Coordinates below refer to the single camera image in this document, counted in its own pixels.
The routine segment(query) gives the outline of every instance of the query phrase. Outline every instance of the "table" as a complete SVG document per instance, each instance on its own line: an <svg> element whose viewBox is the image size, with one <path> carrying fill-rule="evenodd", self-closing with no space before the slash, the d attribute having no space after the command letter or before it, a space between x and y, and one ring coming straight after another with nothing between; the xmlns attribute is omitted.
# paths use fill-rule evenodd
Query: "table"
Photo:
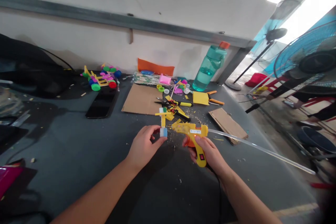
<svg viewBox="0 0 336 224"><path fill-rule="evenodd" d="M30 109L30 118L21 126L29 132L13 145L14 149L8 148L0 156L0 164L25 158L27 167L36 169L37 174L29 183L29 194L17 212L39 209L56 217L126 157L133 138L144 125L160 124L158 116L121 112L131 85L130 78L121 81L118 100L107 119L85 118L97 93L79 84L57 99L29 101L29 96L19 94ZM212 97L224 101L223 109L248 131L249 141L275 151L251 115L244 112L224 87L210 83L205 92L212 90L217 90ZM199 120L209 128L220 130L208 114L217 108L216 105L189 108L192 123ZM128 186L107 223L218 222L216 178L193 164L188 150L181 147L183 135L169 130L168 136ZM232 146L226 140L213 139L222 136L209 133L208 137L272 211L315 203L309 188L295 174L296 168L250 146ZM221 212L223 221L235 220L224 194ZM37 217L30 221L27 223L38 223Z"/></svg>

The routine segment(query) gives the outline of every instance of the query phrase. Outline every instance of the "yellow hot glue gun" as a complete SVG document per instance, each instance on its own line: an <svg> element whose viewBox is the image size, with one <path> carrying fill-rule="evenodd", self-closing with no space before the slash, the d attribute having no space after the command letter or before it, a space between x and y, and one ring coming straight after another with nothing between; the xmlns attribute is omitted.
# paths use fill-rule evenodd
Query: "yellow hot glue gun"
<svg viewBox="0 0 336 224"><path fill-rule="evenodd" d="M181 120L177 120L175 123L171 125L171 128L175 130L177 133L186 134L189 137L188 146L195 147L197 152L196 162L198 166L205 167L207 161L205 160L205 155L203 149L196 143L195 136L198 135L200 137L205 137L208 135L208 126L201 125L201 127L197 128L196 124L190 123L180 123Z"/></svg>

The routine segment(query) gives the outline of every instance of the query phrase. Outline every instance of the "smartphone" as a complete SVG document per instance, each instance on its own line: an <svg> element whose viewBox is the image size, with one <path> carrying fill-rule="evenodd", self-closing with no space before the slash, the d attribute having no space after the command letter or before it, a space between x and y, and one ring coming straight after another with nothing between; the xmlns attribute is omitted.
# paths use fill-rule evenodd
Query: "smartphone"
<svg viewBox="0 0 336 224"><path fill-rule="evenodd" d="M86 113L86 118L106 118L113 111L119 92L116 89L101 89Z"/></svg>

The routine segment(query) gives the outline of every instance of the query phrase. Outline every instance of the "fan stand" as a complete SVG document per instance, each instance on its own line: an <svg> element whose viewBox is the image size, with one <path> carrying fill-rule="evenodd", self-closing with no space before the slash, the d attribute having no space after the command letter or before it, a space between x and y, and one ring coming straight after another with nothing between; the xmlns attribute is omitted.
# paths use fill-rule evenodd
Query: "fan stand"
<svg viewBox="0 0 336 224"><path fill-rule="evenodd" d="M231 80L226 80L224 83L227 87L233 89L233 90L237 90L240 91L242 89L242 87L240 86L240 84L236 83L243 75L244 73L246 73L246 71L273 45L274 40L270 41L269 44L266 46L266 48L256 57L256 59L244 70L244 72L241 73L241 75L239 75L239 77L235 80L235 81L231 81Z"/></svg>

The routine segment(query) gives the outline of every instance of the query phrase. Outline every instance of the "orange-handled pliers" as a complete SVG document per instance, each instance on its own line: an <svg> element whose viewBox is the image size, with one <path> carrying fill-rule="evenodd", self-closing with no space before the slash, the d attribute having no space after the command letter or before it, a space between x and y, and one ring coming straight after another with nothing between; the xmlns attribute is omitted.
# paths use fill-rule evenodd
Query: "orange-handled pliers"
<svg viewBox="0 0 336 224"><path fill-rule="evenodd" d="M218 103L220 105L224 105L224 102L221 101L217 101L215 99L211 99L210 95L212 95L213 93L217 93L217 91L211 91L211 92L207 92L208 96L209 96L209 102L214 102L214 103Z"/></svg>

